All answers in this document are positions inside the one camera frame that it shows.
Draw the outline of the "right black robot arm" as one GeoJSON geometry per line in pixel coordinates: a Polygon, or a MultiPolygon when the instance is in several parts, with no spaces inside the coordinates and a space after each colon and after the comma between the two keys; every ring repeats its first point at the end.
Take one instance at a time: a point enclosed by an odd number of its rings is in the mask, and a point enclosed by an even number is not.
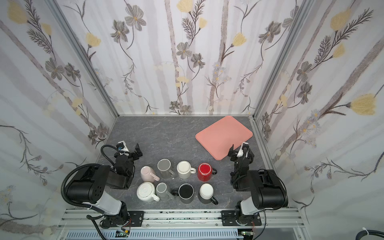
{"type": "Polygon", "coordinates": [[[228,152],[234,170],[230,184],[237,192],[250,192],[251,196],[235,206],[235,223],[239,226],[253,224],[260,212],[278,210],[288,206],[288,194],[284,183],[274,170],[250,170],[255,155],[248,143],[239,150],[231,146],[228,152]]]}

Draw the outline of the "white mug red inside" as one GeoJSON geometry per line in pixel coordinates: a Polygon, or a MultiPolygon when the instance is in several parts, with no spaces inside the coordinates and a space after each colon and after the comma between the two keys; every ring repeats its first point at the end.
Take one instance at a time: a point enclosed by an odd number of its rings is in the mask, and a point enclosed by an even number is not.
{"type": "Polygon", "coordinates": [[[197,170],[188,161],[181,161],[177,165],[177,172],[181,179],[188,179],[191,174],[196,174],[197,170]]]}

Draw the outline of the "pink plastic tray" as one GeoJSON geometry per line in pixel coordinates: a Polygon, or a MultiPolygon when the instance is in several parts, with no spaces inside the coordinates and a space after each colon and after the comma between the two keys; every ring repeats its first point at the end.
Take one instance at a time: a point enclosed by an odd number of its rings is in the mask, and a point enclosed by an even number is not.
{"type": "Polygon", "coordinates": [[[251,130],[232,116],[226,116],[196,134],[196,140],[220,161],[224,159],[231,147],[240,147],[253,136],[251,130]]]}

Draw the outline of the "red mug black handle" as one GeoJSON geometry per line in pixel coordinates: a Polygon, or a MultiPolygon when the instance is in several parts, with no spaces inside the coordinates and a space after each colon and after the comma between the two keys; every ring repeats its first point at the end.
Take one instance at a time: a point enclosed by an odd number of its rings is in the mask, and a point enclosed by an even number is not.
{"type": "Polygon", "coordinates": [[[207,182],[216,175],[218,171],[208,163],[202,163],[198,167],[198,179],[202,182],[207,182]]]}

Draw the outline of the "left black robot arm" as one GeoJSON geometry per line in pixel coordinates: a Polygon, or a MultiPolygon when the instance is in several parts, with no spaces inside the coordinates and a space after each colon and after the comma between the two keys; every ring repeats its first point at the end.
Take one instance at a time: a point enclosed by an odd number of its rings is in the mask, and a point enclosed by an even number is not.
{"type": "Polygon", "coordinates": [[[75,207],[82,207],[100,213],[97,217],[88,216],[97,230],[112,227],[141,227],[144,213],[128,211],[123,201],[108,194],[106,187],[115,190],[130,188],[135,176],[134,162],[143,156],[139,145],[130,152],[124,141],[116,146],[103,145],[104,149],[116,151],[115,160],[109,160],[109,165],[85,164],[72,170],[63,180],[61,195],[64,201],[75,207]]]}

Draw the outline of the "black mug white base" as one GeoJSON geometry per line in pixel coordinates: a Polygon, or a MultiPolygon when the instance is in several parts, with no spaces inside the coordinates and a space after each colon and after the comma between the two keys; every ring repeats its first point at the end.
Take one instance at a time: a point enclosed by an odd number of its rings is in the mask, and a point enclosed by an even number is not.
{"type": "Polygon", "coordinates": [[[198,198],[199,201],[205,205],[210,203],[214,205],[219,204],[217,199],[214,197],[214,188],[210,184],[203,184],[200,187],[198,198]]]}

